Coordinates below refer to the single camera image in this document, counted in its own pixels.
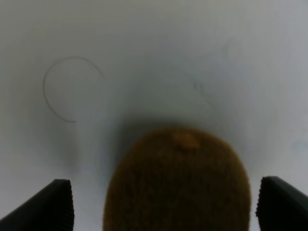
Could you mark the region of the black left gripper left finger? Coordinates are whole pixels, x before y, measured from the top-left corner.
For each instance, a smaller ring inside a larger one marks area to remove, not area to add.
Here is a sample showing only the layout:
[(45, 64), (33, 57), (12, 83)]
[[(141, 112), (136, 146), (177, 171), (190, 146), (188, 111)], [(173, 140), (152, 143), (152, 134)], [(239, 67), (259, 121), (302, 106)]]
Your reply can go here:
[(55, 179), (0, 220), (2, 231), (72, 231), (74, 205), (70, 180)]

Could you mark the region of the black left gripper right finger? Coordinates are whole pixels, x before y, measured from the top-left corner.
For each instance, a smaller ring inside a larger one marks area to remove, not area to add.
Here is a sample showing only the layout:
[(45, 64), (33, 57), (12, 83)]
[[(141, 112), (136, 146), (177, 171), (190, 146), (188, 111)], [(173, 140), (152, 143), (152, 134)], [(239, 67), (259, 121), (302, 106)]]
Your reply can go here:
[(263, 177), (256, 217), (261, 231), (306, 231), (308, 196), (279, 177)]

